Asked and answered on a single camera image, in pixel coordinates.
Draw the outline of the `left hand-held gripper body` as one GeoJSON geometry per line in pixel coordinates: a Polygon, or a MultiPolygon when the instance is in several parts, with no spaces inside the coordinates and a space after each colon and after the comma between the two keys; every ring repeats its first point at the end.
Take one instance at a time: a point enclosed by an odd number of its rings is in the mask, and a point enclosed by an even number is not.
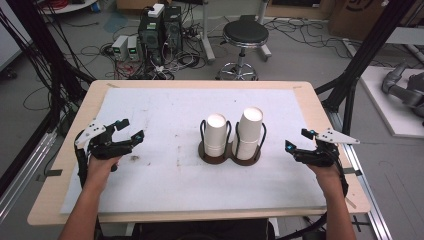
{"type": "Polygon", "coordinates": [[[93,119],[76,137],[74,145],[76,147],[83,147],[99,160],[126,155],[118,153],[117,147],[119,142],[114,142],[113,138],[107,135],[106,127],[99,120],[93,119]]]}

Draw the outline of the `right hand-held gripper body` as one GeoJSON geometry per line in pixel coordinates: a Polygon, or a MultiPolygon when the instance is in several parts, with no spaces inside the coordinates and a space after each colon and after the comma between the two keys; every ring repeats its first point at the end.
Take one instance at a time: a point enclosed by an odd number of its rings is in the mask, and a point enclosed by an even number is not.
{"type": "Polygon", "coordinates": [[[360,141],[332,128],[328,128],[313,139],[315,150],[303,150],[294,158],[297,162],[317,167],[330,167],[339,160],[339,144],[359,144],[360,141]]]}

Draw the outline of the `person's right hand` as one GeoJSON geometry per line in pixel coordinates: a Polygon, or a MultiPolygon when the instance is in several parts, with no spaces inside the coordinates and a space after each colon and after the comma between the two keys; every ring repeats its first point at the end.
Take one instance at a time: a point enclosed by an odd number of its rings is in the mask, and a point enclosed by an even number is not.
{"type": "Polygon", "coordinates": [[[314,172],[318,184],[326,197],[343,195],[339,171],[335,166],[317,167],[309,165],[314,172]]]}

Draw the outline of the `person's left hand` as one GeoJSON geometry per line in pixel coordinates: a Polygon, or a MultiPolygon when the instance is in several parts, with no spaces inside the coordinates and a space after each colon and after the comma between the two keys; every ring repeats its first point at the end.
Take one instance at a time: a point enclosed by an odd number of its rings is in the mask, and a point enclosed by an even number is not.
{"type": "Polygon", "coordinates": [[[88,175],[85,186],[93,190],[103,190],[106,186],[111,168],[115,164],[118,164],[119,161],[119,157],[99,160],[91,156],[89,159],[88,175]]]}

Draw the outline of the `white foam mat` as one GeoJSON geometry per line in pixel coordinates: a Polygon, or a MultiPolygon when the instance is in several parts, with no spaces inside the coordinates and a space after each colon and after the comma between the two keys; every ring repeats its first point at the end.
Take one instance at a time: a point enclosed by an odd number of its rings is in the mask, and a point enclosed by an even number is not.
{"type": "Polygon", "coordinates": [[[307,124],[291,90],[113,88],[98,120],[126,119],[116,141],[138,131],[144,141],[121,158],[109,177],[100,210],[109,213],[198,212],[321,208],[325,204],[314,174],[284,149],[314,144],[302,136],[307,124]],[[259,160],[240,166],[231,160],[211,165],[200,159],[200,124],[213,113],[237,123],[244,109],[257,107],[267,128],[259,160]]]}

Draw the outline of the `light wooden table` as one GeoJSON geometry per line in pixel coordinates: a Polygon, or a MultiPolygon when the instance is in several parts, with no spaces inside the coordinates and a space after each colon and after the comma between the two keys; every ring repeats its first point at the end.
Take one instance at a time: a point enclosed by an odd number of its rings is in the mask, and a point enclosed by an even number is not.
{"type": "MultiPolygon", "coordinates": [[[[331,128],[331,123],[323,110],[312,86],[308,82],[295,81],[160,81],[160,80],[98,80],[94,82],[85,96],[75,120],[66,136],[56,161],[54,170],[62,169],[61,176],[51,176],[45,183],[28,216],[31,225],[56,225],[66,221],[80,194],[81,187],[77,176],[77,159],[74,153],[76,135],[88,126],[102,106],[108,90],[113,88],[171,88],[171,89],[276,89],[294,92],[307,129],[319,133],[331,128]]],[[[154,213],[109,213],[99,210],[103,223],[154,222],[259,218],[278,216],[317,215],[325,210],[321,208],[294,209],[254,209],[229,211],[198,212],[154,212],[154,213]]]]}

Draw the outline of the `white floor board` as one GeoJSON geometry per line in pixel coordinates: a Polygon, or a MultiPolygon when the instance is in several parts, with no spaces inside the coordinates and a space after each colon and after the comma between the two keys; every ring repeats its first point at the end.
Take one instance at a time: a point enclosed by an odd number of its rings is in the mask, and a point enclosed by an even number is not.
{"type": "Polygon", "coordinates": [[[369,66],[361,76],[362,85],[393,136],[424,139],[424,119],[400,99],[381,90],[383,79],[390,71],[392,68],[369,66]]]}

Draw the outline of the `black tape cross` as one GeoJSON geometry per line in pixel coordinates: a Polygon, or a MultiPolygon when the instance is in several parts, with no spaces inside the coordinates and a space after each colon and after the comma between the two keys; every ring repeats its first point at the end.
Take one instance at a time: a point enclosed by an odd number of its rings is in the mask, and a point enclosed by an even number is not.
{"type": "Polygon", "coordinates": [[[352,225],[356,228],[358,232],[364,232],[366,228],[370,227],[370,222],[365,217],[353,215],[352,225]]]}

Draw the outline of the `grey bench power supply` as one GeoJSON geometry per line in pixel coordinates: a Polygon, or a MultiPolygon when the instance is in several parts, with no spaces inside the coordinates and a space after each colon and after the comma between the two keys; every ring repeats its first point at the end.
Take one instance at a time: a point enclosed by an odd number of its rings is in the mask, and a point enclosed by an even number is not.
{"type": "Polygon", "coordinates": [[[117,61],[125,61],[128,57],[128,37],[119,36],[112,44],[112,50],[117,61]]]}
{"type": "Polygon", "coordinates": [[[139,61],[141,59],[141,46],[137,36],[128,37],[127,50],[131,61],[139,61]]]}

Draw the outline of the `black computer tower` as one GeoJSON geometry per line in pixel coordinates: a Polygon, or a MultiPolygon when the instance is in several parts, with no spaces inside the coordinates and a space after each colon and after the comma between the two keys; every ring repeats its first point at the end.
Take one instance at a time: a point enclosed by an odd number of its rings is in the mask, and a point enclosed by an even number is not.
{"type": "Polygon", "coordinates": [[[145,61],[157,66],[164,62],[162,47],[164,44],[163,23],[160,17],[142,15],[138,34],[144,51],[145,61]]]}
{"type": "Polygon", "coordinates": [[[177,53],[182,50],[182,12],[180,6],[167,6],[164,10],[164,26],[168,48],[177,53]]]}

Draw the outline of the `person's dark clothing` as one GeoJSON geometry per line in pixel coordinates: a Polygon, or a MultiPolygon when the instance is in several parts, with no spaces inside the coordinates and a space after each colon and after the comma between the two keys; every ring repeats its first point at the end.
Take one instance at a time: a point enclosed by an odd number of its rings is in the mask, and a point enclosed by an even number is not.
{"type": "Polygon", "coordinates": [[[268,219],[142,223],[140,240],[275,240],[268,219]]]}

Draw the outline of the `white box device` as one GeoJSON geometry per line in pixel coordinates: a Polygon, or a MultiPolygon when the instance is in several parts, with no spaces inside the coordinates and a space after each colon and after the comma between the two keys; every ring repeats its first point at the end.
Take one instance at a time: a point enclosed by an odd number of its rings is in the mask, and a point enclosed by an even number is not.
{"type": "Polygon", "coordinates": [[[153,7],[148,11],[148,16],[158,18],[165,8],[164,4],[155,3],[153,7]]]}

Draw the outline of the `black round stool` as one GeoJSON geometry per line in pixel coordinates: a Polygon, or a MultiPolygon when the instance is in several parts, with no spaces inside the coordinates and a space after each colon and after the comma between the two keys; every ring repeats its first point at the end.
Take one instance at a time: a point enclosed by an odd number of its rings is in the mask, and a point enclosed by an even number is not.
{"type": "Polygon", "coordinates": [[[223,28],[224,43],[239,47],[240,52],[236,62],[226,63],[215,77],[224,80],[231,76],[233,80],[257,81],[257,71],[245,62],[246,50],[263,47],[268,40],[269,32],[265,26],[255,20],[236,20],[226,24],[223,28]]]}

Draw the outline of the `large cardboard box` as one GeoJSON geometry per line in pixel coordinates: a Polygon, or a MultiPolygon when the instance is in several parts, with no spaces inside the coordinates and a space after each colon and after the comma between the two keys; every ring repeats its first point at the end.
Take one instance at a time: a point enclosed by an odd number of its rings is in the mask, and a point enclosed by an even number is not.
{"type": "Polygon", "coordinates": [[[335,0],[328,22],[330,35],[364,40],[390,0],[335,0]]]}

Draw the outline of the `white round table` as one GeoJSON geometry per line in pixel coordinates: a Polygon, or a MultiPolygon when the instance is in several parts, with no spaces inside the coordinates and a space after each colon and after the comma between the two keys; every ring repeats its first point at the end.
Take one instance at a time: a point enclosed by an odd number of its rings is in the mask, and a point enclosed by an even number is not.
{"type": "Polygon", "coordinates": [[[46,14],[63,14],[63,13],[70,13],[70,12],[88,8],[97,2],[98,0],[85,0],[84,3],[72,4],[71,2],[68,2],[66,6],[53,7],[51,4],[48,3],[47,0],[45,0],[44,2],[41,3],[41,9],[46,14]]]}

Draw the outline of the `aluminium rail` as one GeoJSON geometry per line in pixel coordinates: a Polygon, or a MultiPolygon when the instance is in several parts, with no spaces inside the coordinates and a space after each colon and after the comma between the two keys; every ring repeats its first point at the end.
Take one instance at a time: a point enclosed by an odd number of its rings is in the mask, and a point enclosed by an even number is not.
{"type": "Polygon", "coordinates": [[[16,204],[20,195],[28,186],[31,178],[35,175],[44,158],[50,152],[57,138],[57,132],[45,133],[40,140],[36,141],[29,155],[24,157],[23,166],[0,197],[0,224],[7,218],[8,214],[16,204]]]}
{"type": "Polygon", "coordinates": [[[360,160],[356,154],[352,144],[342,144],[342,149],[347,156],[348,162],[353,166],[354,170],[360,171],[357,176],[358,182],[363,190],[366,199],[370,205],[370,210],[365,214],[367,223],[372,229],[375,240],[393,240],[390,230],[385,222],[385,219],[379,209],[376,198],[372,192],[371,186],[368,183],[365,172],[361,166],[360,160]]]}

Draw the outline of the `black metal frame post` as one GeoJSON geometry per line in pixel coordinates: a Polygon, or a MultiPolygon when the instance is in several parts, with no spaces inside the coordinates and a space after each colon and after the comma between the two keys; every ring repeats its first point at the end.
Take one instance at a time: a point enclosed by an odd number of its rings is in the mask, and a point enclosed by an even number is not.
{"type": "Polygon", "coordinates": [[[342,129],[340,132],[333,130],[336,134],[333,143],[360,143],[359,140],[350,136],[357,83],[380,48],[386,43],[395,28],[413,6],[414,2],[415,0],[388,0],[385,10],[342,74],[336,79],[315,89],[317,95],[330,90],[329,96],[322,101],[323,108],[330,115],[337,113],[341,103],[345,102],[342,129]]]}

